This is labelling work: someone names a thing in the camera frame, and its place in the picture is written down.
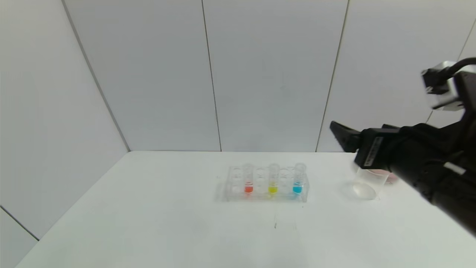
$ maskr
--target white table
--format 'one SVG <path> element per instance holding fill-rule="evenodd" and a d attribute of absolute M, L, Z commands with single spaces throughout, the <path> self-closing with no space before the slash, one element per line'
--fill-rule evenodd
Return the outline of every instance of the white table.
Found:
<path fill-rule="evenodd" d="M 353 157 L 132 152 L 17 267 L 475 267 L 476 239 L 405 182 L 348 195 Z M 308 202 L 223 202 L 228 167 L 245 162 L 306 163 Z"/>

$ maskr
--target wall seam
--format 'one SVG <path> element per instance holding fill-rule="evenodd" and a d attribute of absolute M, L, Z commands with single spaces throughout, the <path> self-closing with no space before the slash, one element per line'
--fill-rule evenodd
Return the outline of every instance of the wall seam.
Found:
<path fill-rule="evenodd" d="M 458 60 L 459 60 L 459 61 L 461 60 L 461 55 L 463 54 L 463 51 L 465 50 L 466 44 L 468 43 L 469 36 L 471 35 L 471 32 L 473 31 L 473 28 L 475 27 L 475 23 L 476 23 L 476 19 L 475 19 L 475 21 L 473 22 L 473 26 L 471 26 L 471 29 L 469 30 L 468 36 L 466 37 L 465 44 L 463 45 L 463 48 L 461 48 L 461 52 L 460 52 L 459 55 L 458 55 Z"/>
<path fill-rule="evenodd" d="M 331 88 L 332 88 L 332 83 L 334 81 L 334 75 L 336 74 L 336 68 L 337 68 L 337 61 L 339 59 L 340 46 L 342 44 L 342 38 L 344 37 L 344 29 L 346 27 L 347 13 L 349 11 L 349 5 L 350 5 L 350 0 L 347 0 L 346 13 L 344 15 L 344 22 L 342 23 L 342 31 L 340 32 L 339 45 L 337 46 L 336 60 L 334 62 L 334 69 L 332 70 L 332 76 L 331 76 L 331 79 L 330 79 L 329 90 L 327 92 L 326 106 L 324 107 L 324 113 L 322 114 L 321 128 L 319 129 L 319 135 L 317 136 L 317 144 L 316 144 L 315 152 L 317 152 L 317 147 L 319 146 L 319 140 L 321 138 L 322 127 L 324 126 L 324 119 L 326 117 L 327 105 L 329 104 L 330 91 L 331 91 Z"/>
<path fill-rule="evenodd" d="M 202 1 L 202 12 L 203 12 L 203 26 L 205 27 L 205 38 L 207 39 L 208 62 L 210 64 L 211 88 L 212 88 L 212 91 L 213 91 L 213 102 L 215 104 L 215 118 L 217 120 L 218 143 L 220 144 L 220 152 L 222 152 L 221 138 L 220 138 L 220 126 L 219 126 L 219 123 L 218 123 L 217 99 L 215 97 L 215 85 L 213 83 L 213 71 L 212 71 L 212 68 L 211 68 L 210 46 L 208 44 L 207 22 L 205 20 L 205 7 L 203 6 L 203 0 L 201 0 L 201 1 Z"/>
<path fill-rule="evenodd" d="M 69 10 L 68 10 L 68 7 L 66 6 L 66 1 L 65 0 L 61 0 L 61 2 L 63 3 L 63 8 L 66 12 L 66 16 L 68 17 L 68 20 L 69 20 L 69 24 L 71 25 L 71 28 L 73 30 L 73 33 L 74 33 L 74 36 L 76 37 L 76 41 L 78 42 L 78 45 L 79 45 L 79 48 L 81 49 L 81 52 L 83 54 L 83 57 L 84 57 L 84 60 L 86 61 L 86 64 L 89 68 L 89 72 L 91 73 L 92 75 L 92 78 L 94 80 L 94 83 L 96 84 L 96 87 L 98 88 L 98 91 L 99 93 L 101 94 L 101 97 L 102 97 L 102 100 L 104 102 L 104 104 L 106 105 L 106 108 L 107 110 L 109 111 L 109 114 L 112 118 L 112 121 L 114 122 L 114 125 L 116 126 L 116 129 L 117 131 L 119 132 L 119 135 L 122 139 L 122 142 L 124 143 L 126 149 L 128 152 L 130 152 L 130 148 L 129 148 L 129 145 L 127 144 L 127 141 L 126 141 L 126 138 L 124 137 L 124 135 L 122 134 L 122 131 L 120 130 L 119 128 L 119 125 L 116 121 L 116 118 L 114 117 L 114 114 L 112 113 L 112 110 L 111 110 L 111 107 L 109 106 L 108 104 L 108 101 L 106 100 L 106 97 L 104 96 L 104 92 L 102 91 L 102 88 L 99 84 L 99 81 L 96 77 L 96 74 L 94 73 L 93 71 L 93 68 L 91 66 L 91 63 L 89 62 L 89 59 L 88 59 L 88 56 L 86 55 L 86 51 L 84 50 L 84 47 L 83 47 L 83 44 L 81 43 L 81 40 L 79 39 L 79 35 L 78 35 L 78 31 L 76 30 L 76 27 L 74 26 L 74 23 L 73 23 L 73 19 L 71 17 L 71 14 L 69 13 Z"/>
<path fill-rule="evenodd" d="M 10 212 L 8 212 L 8 210 L 6 210 L 2 205 L 0 205 L 0 208 L 5 211 L 5 213 L 8 214 L 8 216 L 10 216 L 18 225 L 20 225 L 20 227 L 23 228 L 23 230 L 25 230 L 27 233 L 29 233 L 34 239 L 36 239 L 36 241 L 39 241 L 38 237 L 36 237 L 36 235 L 34 235 L 32 232 L 30 232 L 30 230 L 28 230 L 23 224 L 21 224 L 20 221 L 18 221 Z"/>

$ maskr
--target blue liquid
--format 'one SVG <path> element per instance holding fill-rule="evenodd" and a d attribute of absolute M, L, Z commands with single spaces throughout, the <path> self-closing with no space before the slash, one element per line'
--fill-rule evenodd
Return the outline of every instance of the blue liquid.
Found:
<path fill-rule="evenodd" d="M 295 182 L 293 185 L 293 192 L 295 194 L 300 194 L 302 193 L 302 184 L 299 182 Z"/>

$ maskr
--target cable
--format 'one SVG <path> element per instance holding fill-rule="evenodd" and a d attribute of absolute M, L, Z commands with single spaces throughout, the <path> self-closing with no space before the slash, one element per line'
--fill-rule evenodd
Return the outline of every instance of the cable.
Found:
<path fill-rule="evenodd" d="M 476 65 L 476 58 L 466 58 L 458 61 L 457 63 L 453 64 L 453 66 L 449 67 L 448 69 L 445 69 L 445 75 L 451 77 L 461 68 L 468 65 Z"/>

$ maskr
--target test tube with blue liquid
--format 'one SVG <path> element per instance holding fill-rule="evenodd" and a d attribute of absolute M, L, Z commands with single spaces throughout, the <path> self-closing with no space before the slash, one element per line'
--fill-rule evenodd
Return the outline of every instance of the test tube with blue liquid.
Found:
<path fill-rule="evenodd" d="M 293 192 L 300 195 L 302 193 L 302 188 L 304 182 L 306 181 L 306 165 L 303 163 L 297 163 L 294 166 L 294 183 L 293 183 Z"/>

